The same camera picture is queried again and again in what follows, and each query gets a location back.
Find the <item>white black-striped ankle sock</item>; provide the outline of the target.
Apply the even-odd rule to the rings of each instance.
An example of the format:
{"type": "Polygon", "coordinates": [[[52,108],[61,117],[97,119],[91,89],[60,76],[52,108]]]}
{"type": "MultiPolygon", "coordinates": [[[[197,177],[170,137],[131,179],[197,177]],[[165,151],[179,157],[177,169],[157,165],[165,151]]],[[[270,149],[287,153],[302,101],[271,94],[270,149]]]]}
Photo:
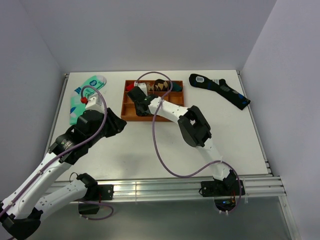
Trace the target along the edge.
{"type": "Polygon", "coordinates": [[[138,117],[146,117],[150,115],[149,110],[136,109],[135,112],[138,117]]]}

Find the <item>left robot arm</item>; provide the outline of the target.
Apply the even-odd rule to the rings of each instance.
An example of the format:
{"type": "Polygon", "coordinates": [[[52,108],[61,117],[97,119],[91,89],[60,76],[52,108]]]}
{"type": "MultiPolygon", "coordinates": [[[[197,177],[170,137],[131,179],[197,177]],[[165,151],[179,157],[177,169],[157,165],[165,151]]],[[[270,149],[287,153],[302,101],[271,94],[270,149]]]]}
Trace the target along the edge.
{"type": "Polygon", "coordinates": [[[44,159],[27,180],[0,203],[0,222],[17,240],[30,237],[48,216],[76,200],[100,200],[98,182],[87,173],[78,174],[67,186],[45,196],[48,188],[65,171],[86,155],[102,138],[121,133],[127,122],[110,108],[107,114],[86,110],[58,136],[44,159]]]}

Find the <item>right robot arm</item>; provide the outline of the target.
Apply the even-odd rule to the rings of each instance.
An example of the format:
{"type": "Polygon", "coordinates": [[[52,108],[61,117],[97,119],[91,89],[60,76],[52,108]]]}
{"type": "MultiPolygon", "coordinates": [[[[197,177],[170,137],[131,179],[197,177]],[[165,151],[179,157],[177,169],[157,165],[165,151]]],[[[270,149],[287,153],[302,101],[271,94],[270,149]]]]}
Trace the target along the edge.
{"type": "Polygon", "coordinates": [[[160,97],[155,94],[147,95],[138,86],[133,87],[127,93],[127,96],[134,103],[136,113],[139,116],[142,114],[152,115],[151,132],[155,153],[161,165],[168,173],[174,177],[186,179],[194,177],[210,167],[212,177],[217,181],[216,189],[220,194],[229,194],[233,190],[235,183],[237,183],[240,190],[242,189],[239,175],[230,164],[222,160],[222,156],[212,141],[211,127],[197,106],[180,106],[166,101],[163,96],[160,97]],[[163,161],[157,146],[155,126],[157,116],[176,123],[185,143],[198,150],[208,163],[188,175],[179,175],[171,171],[163,161]]]}

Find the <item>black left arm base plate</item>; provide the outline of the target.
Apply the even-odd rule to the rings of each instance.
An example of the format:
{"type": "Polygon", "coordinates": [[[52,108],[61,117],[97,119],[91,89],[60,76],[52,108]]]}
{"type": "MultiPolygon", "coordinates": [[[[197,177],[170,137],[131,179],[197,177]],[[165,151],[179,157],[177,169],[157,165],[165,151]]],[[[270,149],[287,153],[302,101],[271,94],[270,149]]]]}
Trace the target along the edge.
{"type": "Polygon", "coordinates": [[[114,186],[112,184],[97,184],[87,189],[82,198],[85,201],[110,201],[113,199],[114,186]]]}

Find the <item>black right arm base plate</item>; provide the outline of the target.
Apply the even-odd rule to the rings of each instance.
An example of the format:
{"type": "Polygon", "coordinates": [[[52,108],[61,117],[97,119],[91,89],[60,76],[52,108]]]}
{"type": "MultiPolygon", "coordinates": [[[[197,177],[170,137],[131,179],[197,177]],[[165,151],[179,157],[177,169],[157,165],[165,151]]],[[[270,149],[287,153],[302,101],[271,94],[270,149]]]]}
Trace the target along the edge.
{"type": "Polygon", "coordinates": [[[241,188],[239,187],[238,181],[235,181],[229,187],[217,180],[202,181],[200,185],[200,193],[203,197],[231,197],[233,195],[244,196],[246,194],[242,180],[240,180],[241,188]]]}

